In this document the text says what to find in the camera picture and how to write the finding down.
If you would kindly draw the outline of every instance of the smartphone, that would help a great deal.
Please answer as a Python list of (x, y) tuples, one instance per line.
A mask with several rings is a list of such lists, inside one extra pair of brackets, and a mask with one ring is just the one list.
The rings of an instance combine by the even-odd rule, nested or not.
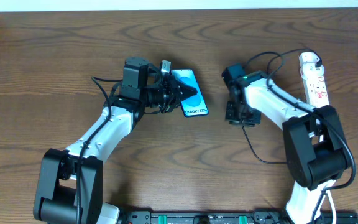
[(190, 69), (172, 70), (171, 74), (176, 80), (197, 89), (197, 95), (189, 97), (181, 102), (181, 109), (186, 117), (208, 115), (203, 95), (198, 86), (196, 77)]

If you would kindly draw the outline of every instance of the wood grain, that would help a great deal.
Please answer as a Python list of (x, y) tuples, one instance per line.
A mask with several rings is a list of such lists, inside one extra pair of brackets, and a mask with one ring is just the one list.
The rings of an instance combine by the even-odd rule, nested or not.
[[(131, 56), (193, 69), (210, 114), (144, 116), (104, 166), (105, 201), (154, 210), (284, 207), (293, 179), (285, 166), (259, 163), (240, 127), (225, 122), (220, 74), (259, 52), (305, 45), (324, 60), (330, 103), (358, 168), (358, 9), (0, 13), (0, 223), (38, 223), (32, 206), (43, 154), (96, 121), (103, 96), (90, 76), (121, 78)], [(276, 82), (304, 98), (296, 55)], [(267, 118), (248, 132), (260, 157), (285, 158), (282, 132)], [(333, 196), (337, 209), (358, 212), (358, 170)]]

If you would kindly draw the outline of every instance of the wooden table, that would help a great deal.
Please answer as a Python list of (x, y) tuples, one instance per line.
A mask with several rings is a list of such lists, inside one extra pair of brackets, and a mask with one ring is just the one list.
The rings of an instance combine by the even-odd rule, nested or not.
[[(75, 142), (99, 117), (104, 98), (90, 76), (121, 78), (131, 56), (193, 69), (210, 114), (144, 116), (104, 166), (104, 201), (154, 210), (283, 208), (293, 179), (286, 166), (258, 162), (241, 128), (224, 120), (221, 72), (259, 52), (303, 46), (323, 58), (358, 168), (358, 9), (0, 13), (0, 223), (38, 223), (42, 156)], [(265, 69), (268, 59), (249, 70)], [(305, 98), (296, 54), (275, 81)], [(285, 159), (282, 132), (266, 117), (248, 132), (260, 157)], [(338, 209), (358, 212), (358, 170), (333, 197)]]

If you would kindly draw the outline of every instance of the robotic arm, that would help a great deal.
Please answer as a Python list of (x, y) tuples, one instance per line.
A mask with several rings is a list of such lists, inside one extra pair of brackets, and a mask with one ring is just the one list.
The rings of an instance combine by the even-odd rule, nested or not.
[[(148, 77), (154, 77), (153, 84), (147, 84)], [(79, 140), (64, 151), (50, 149), (44, 155), (34, 202), (35, 219), (53, 224), (77, 222), (78, 191), (60, 185), (60, 181), (76, 180), (80, 162), (81, 223), (116, 224), (119, 209), (102, 203), (103, 164), (118, 142), (135, 128), (145, 107), (158, 107), (156, 112), (168, 113), (197, 94), (195, 88), (170, 74), (170, 62), (163, 61), (158, 69), (142, 58), (125, 61), (120, 92), (116, 96), (114, 91), (113, 87), (109, 96), (110, 117), (105, 103), (99, 119)], [(87, 147), (80, 156), (84, 144)]]
[[(237, 64), (228, 67), (222, 74), (231, 96), (226, 108), (227, 120), (234, 124), (255, 126), (260, 123), (260, 113), (263, 113), (283, 130), (287, 166), (295, 179), (286, 211), (294, 223), (310, 222), (321, 191), (333, 186), (351, 165), (350, 155), (338, 137), (311, 115), (318, 114), (344, 139), (336, 110), (328, 105), (324, 67), (316, 66), (318, 60), (313, 52), (300, 55), (301, 76), (310, 104), (289, 95), (276, 86), (273, 80), (269, 80), (268, 88), (268, 76), (264, 72), (246, 74), (242, 65)], [(320, 137), (319, 143), (312, 144), (310, 138), (313, 136)], [(321, 204), (314, 219), (320, 216), (320, 207)]]

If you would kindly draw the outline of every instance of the brown tabletop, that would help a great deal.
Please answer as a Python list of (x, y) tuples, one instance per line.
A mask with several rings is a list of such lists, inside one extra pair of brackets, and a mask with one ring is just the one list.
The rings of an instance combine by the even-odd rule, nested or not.
[[(153, 210), (283, 208), (294, 180), (285, 165), (257, 161), (241, 128), (224, 120), (221, 72), (259, 52), (303, 46), (323, 58), (358, 168), (358, 9), (0, 13), (0, 223), (38, 223), (42, 156), (75, 142), (99, 117), (104, 98), (90, 76), (121, 78), (131, 56), (193, 69), (209, 115), (145, 115), (104, 166), (104, 201)], [(268, 59), (249, 70), (264, 70)], [(305, 99), (297, 54), (275, 81)], [(282, 132), (266, 117), (248, 133), (260, 157), (285, 159)], [(333, 197), (338, 210), (358, 212), (358, 170)]]

